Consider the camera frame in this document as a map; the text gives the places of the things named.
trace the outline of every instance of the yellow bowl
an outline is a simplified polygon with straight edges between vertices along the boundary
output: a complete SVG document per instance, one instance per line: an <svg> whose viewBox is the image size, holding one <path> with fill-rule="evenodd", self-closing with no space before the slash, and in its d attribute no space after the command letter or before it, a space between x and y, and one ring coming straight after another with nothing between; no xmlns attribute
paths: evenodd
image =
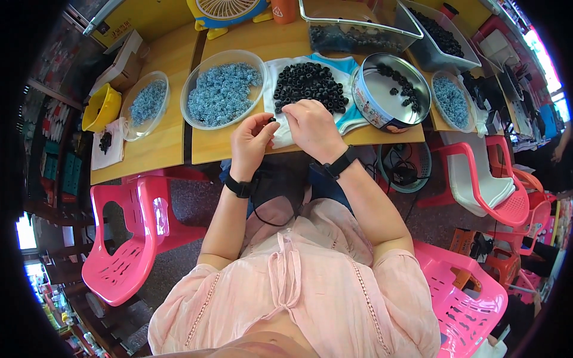
<svg viewBox="0 0 573 358"><path fill-rule="evenodd" d="M103 85L89 99L81 121L82 131L101 132L105 126L117 119L121 107L121 93Z"/></svg>

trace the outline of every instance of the smartwatch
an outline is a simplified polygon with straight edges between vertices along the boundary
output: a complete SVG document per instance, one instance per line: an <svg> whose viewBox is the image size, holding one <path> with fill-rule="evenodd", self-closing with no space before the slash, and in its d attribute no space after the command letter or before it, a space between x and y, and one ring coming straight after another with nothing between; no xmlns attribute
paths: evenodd
<svg viewBox="0 0 573 358"><path fill-rule="evenodd" d="M251 182L236 182L230 175L225 179L225 185L230 191L236 194L238 198L247 199L254 194L257 189L258 179L253 178Z"/></svg>
<svg viewBox="0 0 573 358"><path fill-rule="evenodd" d="M322 165L322 169L328 175L330 175L333 179L338 180L340 177L340 173L342 173L355 159L358 158L358 153L356 152L356 148L354 146L349 145L348 149L344 154L340 156L340 158L336 159L334 163L328 164L325 163Z"/></svg>

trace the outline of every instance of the pink blouse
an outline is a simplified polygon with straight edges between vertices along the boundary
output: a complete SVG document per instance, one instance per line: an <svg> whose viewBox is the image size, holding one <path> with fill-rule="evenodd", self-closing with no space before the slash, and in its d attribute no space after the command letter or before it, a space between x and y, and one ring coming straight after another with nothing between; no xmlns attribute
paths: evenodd
<svg viewBox="0 0 573 358"><path fill-rule="evenodd" d="M266 221L292 215L276 209L290 207L284 198L267 204L257 209ZM221 271L197 265L154 313L154 354L217 348L286 310L322 358L437 355L438 321L412 254L395 249L372 264L357 221L330 199L278 232L253 216L240 259Z"/></svg>

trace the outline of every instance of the clear plastic box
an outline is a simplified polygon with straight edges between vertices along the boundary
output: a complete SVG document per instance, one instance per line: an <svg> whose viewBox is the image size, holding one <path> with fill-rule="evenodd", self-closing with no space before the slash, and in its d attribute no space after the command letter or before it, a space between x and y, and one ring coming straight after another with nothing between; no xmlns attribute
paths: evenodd
<svg viewBox="0 0 573 358"><path fill-rule="evenodd" d="M133 125L133 121L131 120L131 111L129 107L135 101L135 97L139 94L139 92L145 88L149 83L155 80L162 80L165 81L167 85L167 89L165 91L164 98L160 99L162 102L161 109L157 113L157 116L153 119L146 120L142 125ZM123 139L126 141L134 141L140 138L143 138L149 133L151 133L157 126L159 122L161 122L161 118L167 111L167 105L169 105L169 98L170 98L170 90L169 90L169 79L167 75L161 71L154 71L148 73L147 75L143 76L129 91L123 105L121 106L121 112L119 114L120 117L125 117L126 121L122 125L121 130L123 133Z"/></svg>
<svg viewBox="0 0 573 358"><path fill-rule="evenodd" d="M253 104L249 107L249 109L246 110L245 113L243 113L241 116L238 116L237 118L226 124L219 125L216 127L208 127L204 125L203 122L199 121L197 118L193 118L189 113L189 109L187 107L187 102L189 100L189 93L197 86L197 79L199 78L199 75L201 73L209 70L213 66L229 64L232 62L246 62L247 64L258 69L258 71L261 73L262 76L262 85L250 87L250 94L248 95L247 98L252 100ZM185 81L185 84L183 85L183 90L181 91L181 99L180 99L180 107L181 107L181 113L183 114L183 118L185 118L185 121L189 123L190 126L197 129L203 129L205 131L225 128L229 125L232 125L233 123L243 120L249 115L249 113L254 109L257 103L261 100L266 85L266 79L268 78L267 71L268 70L265 63L261 60L259 56L245 50L227 50L219 52L209 57L208 59L201 62L199 66L197 66L197 68L195 68L191 72L191 74L187 78L187 81Z"/></svg>
<svg viewBox="0 0 573 358"><path fill-rule="evenodd" d="M412 44L410 51L418 61L422 71L435 72L441 69L451 70L451 67L455 67L460 72L465 72L474 67L481 67L480 59L477 58L476 53L457 27L444 13L413 1L403 0L402 2L407 8L411 8L428 18L436 20L444 30L451 32L454 35L454 39L456 39L462 47L462 52L464 53L464 57L459 58L442 52L428 31L415 19L424 33L424 38Z"/></svg>
<svg viewBox="0 0 573 358"><path fill-rule="evenodd" d="M468 125L466 127L461 128L461 127L458 127L457 125L455 125L454 122L451 119L449 119L449 117L446 115L446 112L444 112L444 110L442 109L442 106L440 106L438 97L435 95L435 90L434 90L434 79L438 78L438 77L448 78L448 80L453 82L464 93L464 97L465 97L466 103L468 105ZM439 114L442 115L442 118L444 118L444 121L450 127L452 127L453 129L456 129L460 132L463 132L463 133L472 132L474 130L474 128L476 127L476 116L477 116L476 108L474 107L472 97L469 95L469 92L465 88L463 83L460 82L456 76L454 76L453 74L451 74L449 72L436 71L431 77L430 87L431 87L431 95L432 95L432 98L434 99L435 107L438 109Z"/></svg>
<svg viewBox="0 0 573 358"><path fill-rule="evenodd" d="M315 52L400 54L423 37L420 26L399 0L299 0L299 6Z"/></svg>

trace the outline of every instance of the round plastic tray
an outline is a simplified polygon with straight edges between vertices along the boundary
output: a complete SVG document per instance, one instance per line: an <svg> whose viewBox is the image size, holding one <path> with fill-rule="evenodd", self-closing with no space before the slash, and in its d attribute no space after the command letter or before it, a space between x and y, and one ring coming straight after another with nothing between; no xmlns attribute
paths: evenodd
<svg viewBox="0 0 573 358"><path fill-rule="evenodd" d="M135 97L139 94L139 92L147 86L150 82L155 80L162 80L165 81L167 84L167 90L165 91L165 97L161 99L162 105L161 109L157 113L157 116L153 119L146 120L142 125L133 125L133 120L131 119L131 111L129 107L135 101ZM161 71L154 71L148 73L147 75L143 76L129 91L125 101L123 102L123 106L121 106L121 112L119 114L120 117L125 117L126 121L121 126L121 130L123 132L123 139L126 141L134 141L140 138L143 138L149 133L153 132L153 130L159 125L161 122L161 118L167 111L167 105L169 104L169 97L170 97L170 90L169 90L169 79L167 75Z"/></svg>
<svg viewBox="0 0 573 358"><path fill-rule="evenodd" d="M401 186L391 183L390 187L395 191L403 193L411 193L420 190L424 185L426 185L428 181L426 177L430 176L431 174L431 154L430 154L430 148L425 142L410 143L410 145L409 146L407 145L406 149L403 150L402 152L399 152L394 147L392 147L392 149L390 149L390 152L388 152L388 154L384 159L382 159L382 146L379 145L377 147L376 154L377 154L376 166L380 171L380 173L382 174L382 177L384 178L386 183L388 183L388 175L386 175L384 166L392 167L392 163L396 164L396 162L399 161L400 158L403 158L404 160L407 160L408 162L411 162L413 165L415 165L418 171L418 177L425 178L425 179L419 179L416 182L406 186Z"/></svg>
<svg viewBox="0 0 573 358"><path fill-rule="evenodd" d="M250 87L250 94L247 98L252 100L253 104L241 116L238 116L234 120L223 125L218 125L216 127L206 126L203 124L203 122L199 121L197 118L193 118L189 113L189 109L187 107L187 102L189 100L189 93L197 86L197 78L199 78L199 75L201 73L207 71L213 66L223 65L233 62L246 62L249 65L258 69L258 71L261 73L262 76L262 85ZM185 121L189 123L192 127L197 129L203 129L205 131L225 128L232 125L233 123L245 119L249 115L249 113L254 109L257 103L261 100L266 85L266 79L268 78L267 71L268 70L266 68L266 65L261 60L261 58L249 51L228 50L219 52L218 54L209 57L208 59L200 63L199 66L197 66L197 68L195 68L193 72L191 72L191 74L187 78L187 81L185 81L185 84L183 86L183 91L181 91L181 100L180 100L181 113L183 114L183 118L185 118Z"/></svg>
<svg viewBox="0 0 573 358"><path fill-rule="evenodd" d="M455 125L453 123L453 121L451 119L448 118L448 116L446 115L446 113L444 112L444 110L442 109L442 107L439 104L438 101L438 97L435 95L435 90L434 90L434 79L438 78L438 77L447 77L451 82L453 82L456 86L458 86L458 88L464 93L464 97L466 100L466 103L468 105L468 125L466 127L460 128L457 125ZM464 87L464 84L461 83L458 78L456 76L454 76L453 74L446 72L446 71L436 71L434 72L434 74L431 77L431 95L432 98L434 99L434 104L435 107L438 109L439 114L442 115L442 118L444 118L444 120L446 121L446 123L449 124L450 127L463 132L463 133L470 133L474 130L474 128L476 127L476 108L473 105L473 101L472 101L472 97L469 95L468 90Z"/></svg>

